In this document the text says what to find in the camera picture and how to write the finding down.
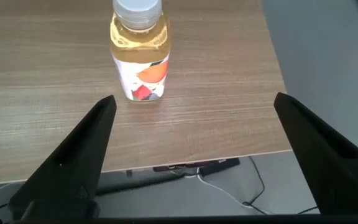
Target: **bottle label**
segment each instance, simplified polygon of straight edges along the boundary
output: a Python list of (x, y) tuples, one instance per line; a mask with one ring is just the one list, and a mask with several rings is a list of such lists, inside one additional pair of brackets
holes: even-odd
[(128, 99), (147, 101), (156, 100), (162, 96), (169, 54), (161, 61), (150, 63), (123, 62), (115, 56), (112, 57)]

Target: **plastic bottle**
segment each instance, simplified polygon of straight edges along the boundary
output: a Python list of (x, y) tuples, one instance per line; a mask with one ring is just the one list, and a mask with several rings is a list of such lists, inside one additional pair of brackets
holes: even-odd
[(128, 99), (159, 99), (170, 53), (170, 26), (161, 0), (113, 0), (111, 53)]

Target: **red graphic on label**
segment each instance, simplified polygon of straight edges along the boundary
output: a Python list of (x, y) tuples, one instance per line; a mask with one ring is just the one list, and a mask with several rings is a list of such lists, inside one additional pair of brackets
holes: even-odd
[(148, 97), (152, 92), (144, 85), (141, 85), (136, 91), (132, 91), (134, 97), (138, 100), (143, 100)]

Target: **bottle cap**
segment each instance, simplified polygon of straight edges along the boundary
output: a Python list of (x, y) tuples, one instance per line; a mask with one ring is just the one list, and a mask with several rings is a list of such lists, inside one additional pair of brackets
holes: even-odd
[(113, 0), (117, 18), (131, 29), (152, 27), (162, 13), (161, 0)]

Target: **wood grain surface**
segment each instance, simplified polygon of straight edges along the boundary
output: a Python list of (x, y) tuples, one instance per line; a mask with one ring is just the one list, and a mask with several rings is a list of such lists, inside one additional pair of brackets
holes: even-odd
[(117, 113), (103, 170), (289, 150), (285, 91), (259, 1), (164, 1), (161, 100), (126, 99), (109, 51), (111, 0), (0, 0), (0, 182), (28, 178), (101, 98)]

